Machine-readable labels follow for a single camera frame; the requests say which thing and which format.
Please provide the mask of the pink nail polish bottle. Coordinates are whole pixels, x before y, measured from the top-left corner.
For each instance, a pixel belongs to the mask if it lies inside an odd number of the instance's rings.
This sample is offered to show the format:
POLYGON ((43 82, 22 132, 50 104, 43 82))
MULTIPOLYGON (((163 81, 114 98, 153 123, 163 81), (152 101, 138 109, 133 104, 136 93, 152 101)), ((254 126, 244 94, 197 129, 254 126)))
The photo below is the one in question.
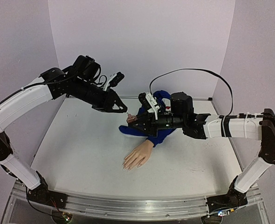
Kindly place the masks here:
POLYGON ((136 116, 132 116, 131 114, 129 114, 128 117, 127 117, 126 122, 129 124, 129 123, 134 122, 135 120, 137 120, 137 117, 136 116))

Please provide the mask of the white nail polish cap brush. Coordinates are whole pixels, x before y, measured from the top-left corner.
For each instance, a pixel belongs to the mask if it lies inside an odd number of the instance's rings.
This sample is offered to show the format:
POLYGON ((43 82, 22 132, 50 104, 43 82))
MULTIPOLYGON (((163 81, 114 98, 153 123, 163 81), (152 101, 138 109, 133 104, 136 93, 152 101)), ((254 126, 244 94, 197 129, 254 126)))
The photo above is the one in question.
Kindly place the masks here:
POLYGON ((128 112, 128 108, 126 106, 120 106, 119 110, 120 110, 121 113, 124 113, 127 116, 131 116, 131 114, 128 112))

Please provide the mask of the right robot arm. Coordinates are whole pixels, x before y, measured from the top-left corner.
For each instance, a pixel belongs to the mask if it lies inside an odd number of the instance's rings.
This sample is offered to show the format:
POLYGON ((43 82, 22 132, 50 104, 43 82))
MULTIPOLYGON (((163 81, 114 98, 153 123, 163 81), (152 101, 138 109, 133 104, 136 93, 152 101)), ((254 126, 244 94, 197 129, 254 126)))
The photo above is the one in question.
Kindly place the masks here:
POLYGON ((247 205, 247 192, 252 185, 275 165, 275 114, 266 108, 263 113, 237 115, 196 114, 191 96, 183 92, 171 95, 171 109, 164 112, 150 93, 141 93, 138 99, 146 111, 129 123, 147 135, 156 136, 158 130, 181 128, 183 134, 193 139, 245 138, 261 142, 257 157, 234 178, 226 194, 206 199, 209 214, 222 216, 247 205))

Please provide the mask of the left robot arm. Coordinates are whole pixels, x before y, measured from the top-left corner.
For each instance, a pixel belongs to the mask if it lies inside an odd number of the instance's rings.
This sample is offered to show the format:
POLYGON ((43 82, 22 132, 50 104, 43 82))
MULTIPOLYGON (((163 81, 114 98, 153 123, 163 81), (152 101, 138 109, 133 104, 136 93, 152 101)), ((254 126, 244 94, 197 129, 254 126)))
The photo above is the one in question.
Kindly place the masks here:
POLYGON ((5 130, 38 106, 63 95, 75 97, 104 113, 125 113, 126 105, 113 90, 125 77, 117 72, 98 82, 101 65, 89 56, 78 56, 64 69, 51 68, 28 85, 0 101, 0 165, 27 187, 27 199, 47 204, 66 195, 51 191, 42 175, 19 159, 5 130))

